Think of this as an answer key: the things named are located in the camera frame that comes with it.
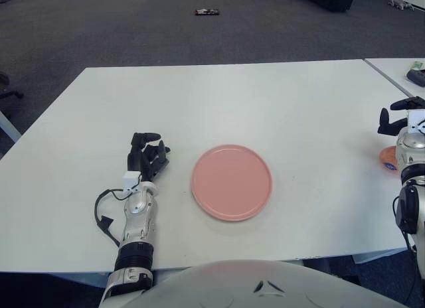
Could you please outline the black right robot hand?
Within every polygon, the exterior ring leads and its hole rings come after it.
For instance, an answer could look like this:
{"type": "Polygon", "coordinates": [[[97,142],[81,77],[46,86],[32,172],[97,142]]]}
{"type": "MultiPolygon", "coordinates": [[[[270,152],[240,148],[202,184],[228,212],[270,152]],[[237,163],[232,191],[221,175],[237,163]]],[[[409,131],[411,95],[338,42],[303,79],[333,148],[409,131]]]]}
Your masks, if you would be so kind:
{"type": "MultiPolygon", "coordinates": [[[[424,99],[421,97],[412,97],[405,100],[399,100],[390,105],[391,110],[419,110],[424,109],[424,99]]],[[[397,136],[403,127],[408,125],[408,119],[403,118],[392,123],[389,122],[389,113],[383,108],[379,117],[379,128],[377,132],[383,135],[397,136]]]]}

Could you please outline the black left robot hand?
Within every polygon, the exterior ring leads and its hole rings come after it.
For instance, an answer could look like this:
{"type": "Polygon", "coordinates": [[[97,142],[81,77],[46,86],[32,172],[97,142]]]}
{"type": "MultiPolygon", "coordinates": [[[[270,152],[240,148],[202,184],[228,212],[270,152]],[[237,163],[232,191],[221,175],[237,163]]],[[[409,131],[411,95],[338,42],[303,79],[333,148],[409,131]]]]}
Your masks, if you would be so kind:
{"type": "Polygon", "coordinates": [[[169,164],[166,147],[158,133],[134,133],[127,156],[128,171],[139,171],[141,181],[152,182],[169,164]]]}

